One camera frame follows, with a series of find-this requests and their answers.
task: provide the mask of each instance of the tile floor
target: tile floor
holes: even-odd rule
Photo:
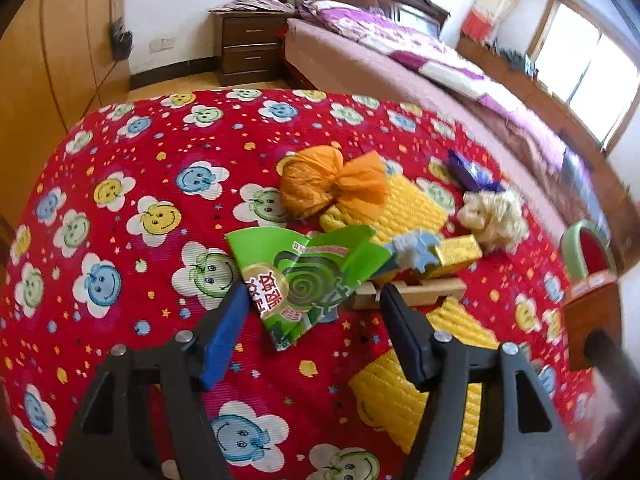
[[[193,92],[196,90],[207,90],[210,88],[222,88],[218,82],[218,78],[213,72],[205,72],[202,74],[188,75],[179,77],[169,81],[162,81],[149,86],[136,88],[129,92],[128,101],[137,101],[139,99],[148,99],[164,94],[175,94],[182,92]],[[245,85],[234,85],[233,88],[289,88],[282,81],[269,81],[262,83],[248,83]]]

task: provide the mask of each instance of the metal screw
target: metal screw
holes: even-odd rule
[[[453,339],[453,336],[449,332],[446,332],[446,330],[436,330],[436,332],[433,333],[433,337],[440,343],[448,343]]]
[[[113,347],[111,347],[111,355],[113,356],[120,357],[121,355],[124,355],[126,352],[127,352],[127,345],[123,343],[118,343],[117,345],[113,345]]]
[[[516,343],[507,342],[503,343],[502,351],[507,355],[516,355],[520,351],[520,348]]]
[[[175,340],[180,344],[188,343],[193,339],[193,332],[191,330],[180,330],[175,335]]]

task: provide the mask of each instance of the red floral tablecloth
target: red floral tablecloth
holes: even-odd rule
[[[52,474],[74,410],[114,344],[159,344],[220,302],[226,283],[175,278],[189,276],[199,254],[232,266],[227,232],[319,229],[317,219],[287,221],[269,189],[287,153],[318,144],[345,160],[376,150],[390,173],[456,208],[462,192],[442,169],[448,148],[501,177],[463,125],[362,96],[202,91],[105,107],[73,128],[35,184],[0,306],[0,373],[37,466]],[[584,429],[591,375],[567,371],[559,302],[568,282],[559,253],[524,211],[529,238],[515,254],[487,254],[460,272],[462,303],[499,340],[526,344],[573,433]],[[465,233],[454,215],[443,231]],[[401,471],[404,454],[360,420],[347,386],[390,348],[380,314],[325,321],[276,352],[257,314],[248,317],[224,380],[206,395],[236,478],[374,480]]]

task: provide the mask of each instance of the curtain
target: curtain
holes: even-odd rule
[[[462,25],[462,33],[478,43],[504,20],[519,0],[476,0]]]

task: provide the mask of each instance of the black baseboard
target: black baseboard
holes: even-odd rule
[[[218,68],[217,57],[203,57],[201,59],[190,59],[180,61],[171,65],[159,66],[151,70],[145,70],[129,77],[129,89],[134,90],[141,86],[152,85],[161,81],[168,81],[177,77],[201,74],[203,72],[213,72]]]

